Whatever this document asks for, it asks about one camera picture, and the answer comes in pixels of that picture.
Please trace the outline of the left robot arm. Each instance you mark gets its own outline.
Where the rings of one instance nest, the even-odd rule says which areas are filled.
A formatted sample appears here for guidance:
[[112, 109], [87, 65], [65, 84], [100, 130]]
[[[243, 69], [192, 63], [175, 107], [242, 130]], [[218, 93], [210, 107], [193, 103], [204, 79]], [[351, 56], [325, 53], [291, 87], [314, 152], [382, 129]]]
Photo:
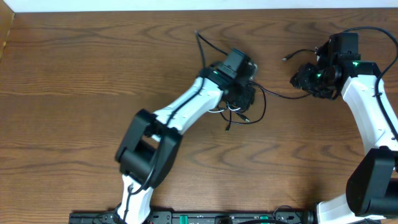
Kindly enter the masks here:
[[246, 110], [254, 102], [250, 86], [258, 67], [233, 49], [222, 62], [201, 69], [193, 85], [174, 102], [153, 113], [141, 109], [116, 152], [124, 184], [116, 223], [143, 223], [150, 214], [153, 191], [170, 172], [183, 134], [220, 102]]

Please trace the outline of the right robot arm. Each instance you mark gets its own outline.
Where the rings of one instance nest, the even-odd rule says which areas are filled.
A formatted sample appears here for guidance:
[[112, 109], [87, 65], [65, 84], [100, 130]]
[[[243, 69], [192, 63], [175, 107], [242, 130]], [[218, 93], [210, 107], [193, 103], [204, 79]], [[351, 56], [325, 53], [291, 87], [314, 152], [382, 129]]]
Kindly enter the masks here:
[[315, 223], [379, 223], [397, 217], [397, 116], [384, 91], [375, 62], [361, 60], [359, 35], [340, 32], [317, 48], [317, 63], [302, 65], [293, 87], [314, 97], [349, 106], [364, 146], [364, 159], [351, 174], [343, 195], [320, 202]]

